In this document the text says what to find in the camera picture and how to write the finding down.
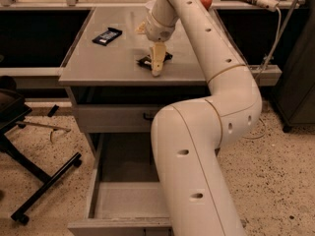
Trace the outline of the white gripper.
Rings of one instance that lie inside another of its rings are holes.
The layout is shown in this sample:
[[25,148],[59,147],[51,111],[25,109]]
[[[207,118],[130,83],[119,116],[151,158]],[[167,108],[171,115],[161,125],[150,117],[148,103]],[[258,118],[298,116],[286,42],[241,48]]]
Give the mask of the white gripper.
[[137,34],[146,34],[148,40],[154,42],[151,50],[151,68],[152,75],[158,77],[163,68],[163,62],[166,53],[164,42],[168,41],[175,26],[165,26],[159,23],[152,14],[147,14],[146,20],[142,21],[135,29]]

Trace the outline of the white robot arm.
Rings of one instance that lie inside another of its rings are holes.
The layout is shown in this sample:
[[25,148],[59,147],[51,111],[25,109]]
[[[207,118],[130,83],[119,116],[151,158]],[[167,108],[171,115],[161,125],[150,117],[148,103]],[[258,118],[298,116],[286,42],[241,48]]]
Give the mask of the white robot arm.
[[171,103],[151,127],[153,155],[175,236],[246,236],[216,157],[258,122],[262,98],[226,33],[200,0],[157,0],[146,18],[154,74],[182,24],[210,93]]

